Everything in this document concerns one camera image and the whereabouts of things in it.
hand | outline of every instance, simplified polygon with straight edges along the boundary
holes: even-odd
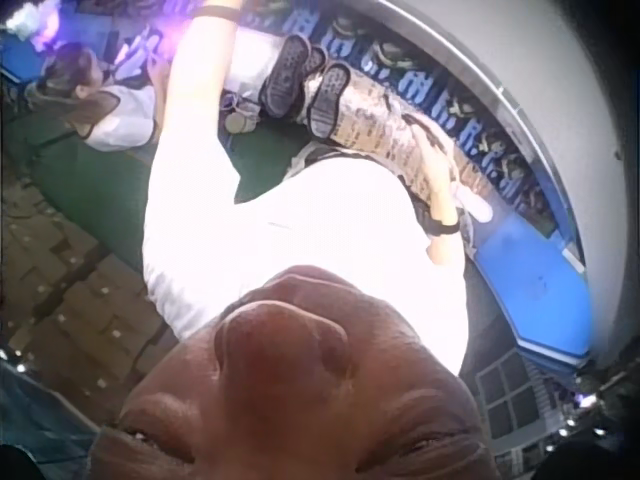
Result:
[[[164,58],[154,53],[149,55],[147,60],[147,72],[151,83],[154,85],[166,85],[169,80],[171,66]]]
[[[453,139],[426,115],[412,117],[418,120],[411,122],[411,132],[422,153],[423,172],[431,194],[451,192]]]

stage light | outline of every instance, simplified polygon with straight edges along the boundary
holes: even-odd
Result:
[[[589,395],[580,400],[580,408],[591,408],[598,403],[598,397],[596,395]]]
[[[58,33],[59,9],[60,0],[24,2],[13,11],[2,27],[23,41],[37,39],[38,42],[48,42]]]

woman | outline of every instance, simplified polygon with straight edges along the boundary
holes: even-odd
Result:
[[[55,111],[90,147],[126,150],[154,141],[162,129],[169,66],[152,56],[147,73],[150,82],[141,88],[114,82],[90,48],[67,43],[26,95],[34,109]]]

window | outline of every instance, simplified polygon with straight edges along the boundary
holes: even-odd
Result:
[[[556,400],[556,395],[553,392],[553,385],[551,383],[551,379],[549,378],[544,379],[544,389],[547,392],[547,398],[549,399],[549,406],[551,407],[551,410],[555,410],[556,408],[558,408],[558,402]]]
[[[536,396],[531,387],[527,387],[511,397],[511,405],[516,417],[517,428],[526,427],[540,418]]]
[[[500,364],[500,367],[507,381],[507,388],[511,392],[522,387],[529,381],[529,374],[524,366],[522,357],[517,353],[509,355],[507,359]]]
[[[513,478],[513,458],[511,457],[511,452],[496,455],[494,460],[496,461],[496,467],[502,478]]]
[[[499,403],[490,408],[488,415],[491,438],[495,440],[513,432],[513,423],[511,422],[511,413],[507,402]]]
[[[482,387],[484,401],[487,405],[497,402],[506,394],[498,368],[493,368],[482,375],[480,377],[480,386]]]
[[[542,449],[538,442],[522,449],[522,466],[525,472],[530,472],[542,462]]]

dark hair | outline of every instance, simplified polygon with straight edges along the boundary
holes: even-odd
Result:
[[[34,110],[49,110],[68,123],[95,125],[113,111],[113,96],[96,92],[79,99],[80,85],[91,84],[92,54],[81,43],[66,43],[45,63],[42,76],[29,85],[25,96]]]

